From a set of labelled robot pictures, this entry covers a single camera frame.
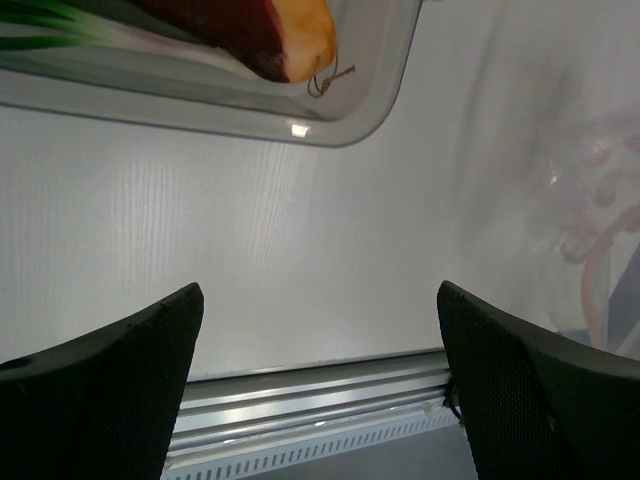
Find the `clear zip top bag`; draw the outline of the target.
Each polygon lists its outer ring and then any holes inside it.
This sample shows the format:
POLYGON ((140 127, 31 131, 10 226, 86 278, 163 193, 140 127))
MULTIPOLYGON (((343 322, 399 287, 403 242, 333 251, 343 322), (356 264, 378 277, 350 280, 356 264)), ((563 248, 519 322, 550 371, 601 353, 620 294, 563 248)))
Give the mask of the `clear zip top bag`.
POLYGON ((455 148, 478 291, 568 338, 639 355, 639 5, 477 1, 489 17, 455 148))

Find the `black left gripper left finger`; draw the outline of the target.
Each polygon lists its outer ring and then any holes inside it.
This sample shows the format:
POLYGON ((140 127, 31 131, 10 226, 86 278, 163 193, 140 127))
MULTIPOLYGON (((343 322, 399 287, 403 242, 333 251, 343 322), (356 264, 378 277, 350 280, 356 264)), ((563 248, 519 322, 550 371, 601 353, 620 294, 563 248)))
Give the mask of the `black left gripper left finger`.
POLYGON ((2 478, 160 478, 203 313, 204 295, 191 283, 2 363, 2 478))

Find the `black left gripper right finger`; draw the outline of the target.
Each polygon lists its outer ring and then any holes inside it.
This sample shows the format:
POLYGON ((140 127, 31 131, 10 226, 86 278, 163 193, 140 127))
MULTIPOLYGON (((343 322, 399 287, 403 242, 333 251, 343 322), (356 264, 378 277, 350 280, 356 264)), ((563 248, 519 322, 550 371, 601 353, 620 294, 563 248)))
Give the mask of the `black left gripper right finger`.
POLYGON ((445 281, 445 404, 481 479, 636 479, 639 363, 510 315, 445 281))

